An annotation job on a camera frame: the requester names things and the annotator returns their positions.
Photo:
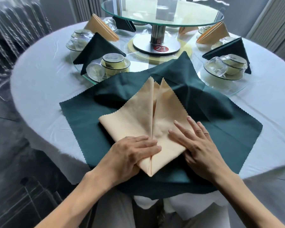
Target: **yellow round mat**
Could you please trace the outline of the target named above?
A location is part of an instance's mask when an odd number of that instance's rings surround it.
[[[130,52],[139,52],[137,49],[134,48],[133,46],[133,39],[132,38],[129,42],[128,42],[128,49],[130,50]],[[179,43],[181,44],[181,48],[179,49],[179,51],[175,54],[172,55],[168,55],[168,56],[152,56],[152,55],[148,55],[145,53],[138,53],[137,56],[141,57],[142,59],[148,59],[149,62],[151,64],[154,65],[159,65],[163,62],[166,61],[170,61],[171,59],[176,59],[178,58],[184,51],[186,51],[186,53],[188,54],[188,56],[190,57],[192,55],[192,48],[189,44],[187,44],[187,42],[177,39],[179,41]]]

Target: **sheer curtain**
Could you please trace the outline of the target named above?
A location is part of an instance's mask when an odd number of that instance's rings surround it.
[[[269,0],[247,38],[285,61],[285,0]]]

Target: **red circle label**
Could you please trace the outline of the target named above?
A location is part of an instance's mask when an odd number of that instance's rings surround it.
[[[167,52],[169,51],[169,48],[167,46],[164,45],[156,45],[153,47],[154,50],[158,51],[158,52]]]

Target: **hand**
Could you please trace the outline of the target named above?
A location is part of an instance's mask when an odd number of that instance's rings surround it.
[[[148,136],[125,137],[111,147],[95,169],[110,187],[116,186],[138,174],[138,161],[161,151],[156,144]]]
[[[181,133],[172,130],[169,130],[169,133],[188,149],[184,152],[184,155],[190,168],[197,175],[214,183],[216,177],[231,170],[201,122],[196,123],[190,116],[187,117],[187,121],[192,126],[195,134],[185,129],[177,121],[174,124]]]

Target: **forearm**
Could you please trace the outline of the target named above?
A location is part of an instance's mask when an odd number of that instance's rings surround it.
[[[216,178],[215,185],[232,205],[246,227],[285,228],[253,195],[237,174],[227,171]]]
[[[77,228],[88,211],[110,189],[96,169],[88,172],[75,190],[36,228]]]

